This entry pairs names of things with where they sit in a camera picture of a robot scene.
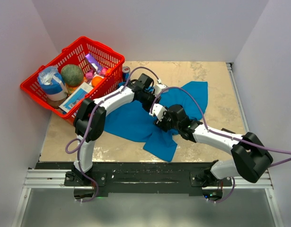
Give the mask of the blue garment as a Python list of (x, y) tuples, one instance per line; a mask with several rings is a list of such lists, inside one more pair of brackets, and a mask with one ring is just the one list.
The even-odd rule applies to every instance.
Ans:
[[(208, 104), (208, 83), (191, 81), (182, 89), (187, 91), (198, 106), (184, 91), (170, 89), (161, 95), (160, 104), (166, 107), (181, 105), (191, 120), (200, 120), (202, 115), (198, 108), (204, 113)], [(134, 142), (144, 142), (143, 149), (159, 159), (172, 161), (177, 144), (173, 135), (176, 130), (162, 131), (154, 125), (154, 118), (146, 112), (139, 101), (133, 101), (112, 111), (105, 122), (105, 131)]]

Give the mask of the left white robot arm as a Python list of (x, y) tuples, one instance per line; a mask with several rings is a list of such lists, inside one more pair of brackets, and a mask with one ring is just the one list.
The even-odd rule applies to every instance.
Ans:
[(92, 155), (96, 140), (104, 130), (106, 117), (119, 107), (138, 101), (142, 108), (154, 115), (152, 105), (159, 102), (158, 94), (167, 86), (157, 80), (154, 88), (150, 88), (153, 80), (144, 73), (137, 80), (126, 82), (116, 91), (97, 99), (86, 98), (83, 100), (74, 119), (73, 126), (78, 142), (74, 149), (77, 158), (71, 169), (76, 182), (80, 185), (88, 185), (92, 182)]

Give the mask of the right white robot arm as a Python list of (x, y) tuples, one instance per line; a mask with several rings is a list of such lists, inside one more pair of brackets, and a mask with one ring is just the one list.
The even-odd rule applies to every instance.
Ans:
[(164, 107), (155, 104), (151, 115), (157, 118), (155, 125), (163, 131), (176, 130), (185, 140), (209, 145), (232, 156), (231, 160), (213, 161), (195, 176), (203, 187), (215, 186), (226, 177), (236, 176), (256, 183), (273, 162), (271, 154), (255, 134), (241, 135), (211, 128), (189, 119), (181, 105)]

